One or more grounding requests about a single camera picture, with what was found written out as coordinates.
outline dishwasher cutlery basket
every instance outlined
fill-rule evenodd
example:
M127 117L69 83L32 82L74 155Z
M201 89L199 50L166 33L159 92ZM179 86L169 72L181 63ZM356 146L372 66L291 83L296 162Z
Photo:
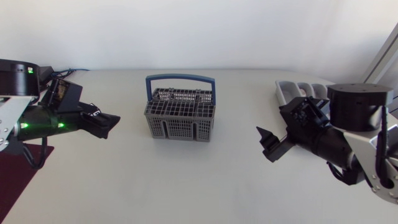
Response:
M152 80L168 78L211 83L211 91L156 88L152 93ZM187 74L149 75L146 86L145 116L153 138L210 141L216 111L214 78Z

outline silver metal arm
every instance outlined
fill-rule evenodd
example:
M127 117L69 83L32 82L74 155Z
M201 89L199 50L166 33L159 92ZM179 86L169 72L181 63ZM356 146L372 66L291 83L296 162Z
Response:
M398 125L397 120L390 114L388 116L389 128L389 147L398 144ZM355 156L358 158L363 171L372 185L372 191L380 198L397 204L398 203L398 152L392 152L386 159L387 176L392 181L393 187L387 188L381 184L376 172L376 146L377 135L380 129L370 132L350 132L343 131L344 137L351 146Z
M0 151L8 146L7 138L31 100L31 96L0 96Z

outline black cable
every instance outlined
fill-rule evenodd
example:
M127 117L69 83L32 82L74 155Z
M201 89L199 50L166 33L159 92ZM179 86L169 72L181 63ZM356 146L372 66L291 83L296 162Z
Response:
M36 164L35 159L29 150L29 148L24 144L24 156L27 159L28 163L33 169L41 169L44 166L45 159L47 157L47 137L42 138L42 147L40 149L40 159Z
M327 164L329 165L329 169L331 173L336 177L336 179L344 182L343 174L331 162L327 162Z
M394 111L396 111L396 110L398 110L398 108L393 109L392 111L390 111L390 113L392 113L392 112L394 112Z
M382 107L381 115L381 131L377 137L376 147L376 173L380 177L380 183L387 187L389 185L389 179L387 176L387 145L388 145L388 132L387 132L387 107Z

